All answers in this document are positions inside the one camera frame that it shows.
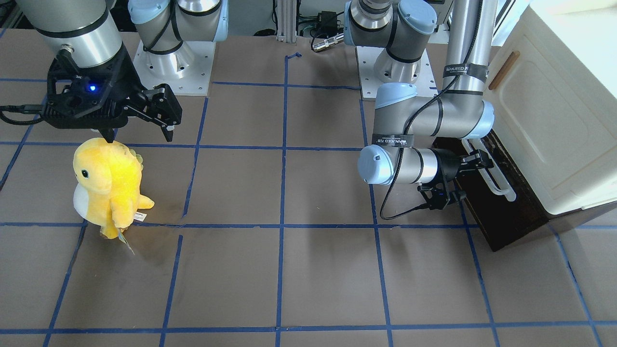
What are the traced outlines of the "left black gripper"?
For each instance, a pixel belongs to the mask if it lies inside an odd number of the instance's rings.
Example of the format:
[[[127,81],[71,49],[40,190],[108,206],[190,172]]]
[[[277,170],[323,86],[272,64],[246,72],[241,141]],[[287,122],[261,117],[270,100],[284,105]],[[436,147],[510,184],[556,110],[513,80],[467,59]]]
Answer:
[[[447,149],[436,148],[434,154],[438,160],[438,171],[434,176],[434,184],[449,183],[456,176],[473,175],[474,172],[495,166],[489,154],[481,149],[476,149],[465,156],[459,156]]]

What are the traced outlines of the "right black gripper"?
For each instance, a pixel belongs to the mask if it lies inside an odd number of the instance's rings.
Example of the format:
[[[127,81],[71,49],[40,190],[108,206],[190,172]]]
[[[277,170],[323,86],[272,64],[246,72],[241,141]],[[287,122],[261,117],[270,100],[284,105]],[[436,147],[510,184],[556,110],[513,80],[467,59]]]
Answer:
[[[112,144],[128,117],[157,125],[167,142],[182,121],[183,109],[172,88],[162,83],[145,90],[125,46],[101,65],[78,67],[62,49],[48,71],[42,120],[55,128],[96,129]]]

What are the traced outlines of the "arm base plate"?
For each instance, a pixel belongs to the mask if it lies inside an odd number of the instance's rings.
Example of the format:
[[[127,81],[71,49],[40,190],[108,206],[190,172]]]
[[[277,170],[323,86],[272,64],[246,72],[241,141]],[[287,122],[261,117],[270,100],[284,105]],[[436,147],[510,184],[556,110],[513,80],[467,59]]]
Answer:
[[[364,101],[375,101],[376,93],[383,81],[377,76],[374,65],[383,48],[357,46],[358,73],[361,82],[361,93]],[[425,50],[419,61],[419,68],[412,75],[411,84],[417,88],[418,96],[433,97],[438,93],[438,86],[430,67],[428,52]]]
[[[215,56],[215,42],[188,41],[178,51],[157,55],[139,42],[133,65],[148,89],[165,83],[176,96],[207,96]]]

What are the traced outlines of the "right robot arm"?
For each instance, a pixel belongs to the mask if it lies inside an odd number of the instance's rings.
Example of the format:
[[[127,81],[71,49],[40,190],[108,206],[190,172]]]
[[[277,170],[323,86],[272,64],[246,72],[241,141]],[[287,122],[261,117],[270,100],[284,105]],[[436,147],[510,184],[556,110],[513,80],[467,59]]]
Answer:
[[[228,36],[227,0],[130,0],[130,20],[142,42],[132,61],[103,0],[19,0],[55,58],[44,105],[6,107],[38,114],[60,129],[92,129],[111,143],[115,129],[139,117],[173,138],[183,110],[176,93],[205,88],[205,56],[192,42]]]

